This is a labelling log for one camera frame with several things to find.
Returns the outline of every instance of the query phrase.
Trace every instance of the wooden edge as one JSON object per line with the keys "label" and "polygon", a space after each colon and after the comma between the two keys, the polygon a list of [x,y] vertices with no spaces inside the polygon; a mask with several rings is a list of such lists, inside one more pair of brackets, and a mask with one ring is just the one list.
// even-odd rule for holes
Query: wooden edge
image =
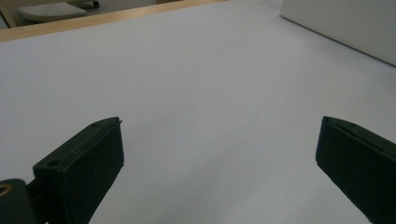
{"label": "wooden edge", "polygon": [[195,7],[210,3],[224,2],[228,0],[184,0],[159,4],[149,7],[137,7],[122,11],[109,12],[99,15],[87,16],[65,21],[54,21],[37,25],[22,26],[0,30],[0,42],[21,39],[37,35],[53,34],[62,31],[75,30],[83,27],[94,26],[113,21],[123,21],[132,18],[143,17],[155,13],[182,9],[185,7]]}

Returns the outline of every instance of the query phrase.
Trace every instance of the floor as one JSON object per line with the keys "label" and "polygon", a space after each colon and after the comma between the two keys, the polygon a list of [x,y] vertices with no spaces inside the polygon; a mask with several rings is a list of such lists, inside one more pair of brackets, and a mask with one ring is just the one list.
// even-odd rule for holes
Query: floor
{"label": "floor", "polygon": [[[119,11],[135,7],[147,7],[155,5],[155,0],[98,0],[100,7],[94,8],[92,4],[83,4],[79,7],[84,8],[88,15],[96,15],[106,12]],[[0,17],[0,30],[7,29],[3,18]]]}

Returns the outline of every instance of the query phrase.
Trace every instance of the white tabletop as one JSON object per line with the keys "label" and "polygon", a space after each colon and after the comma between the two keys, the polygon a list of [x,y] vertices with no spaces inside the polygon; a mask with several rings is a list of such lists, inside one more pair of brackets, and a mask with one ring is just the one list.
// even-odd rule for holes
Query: white tabletop
{"label": "white tabletop", "polygon": [[396,142],[396,68],[230,2],[0,43],[0,179],[119,116],[108,223],[369,223],[317,167],[322,116]]}

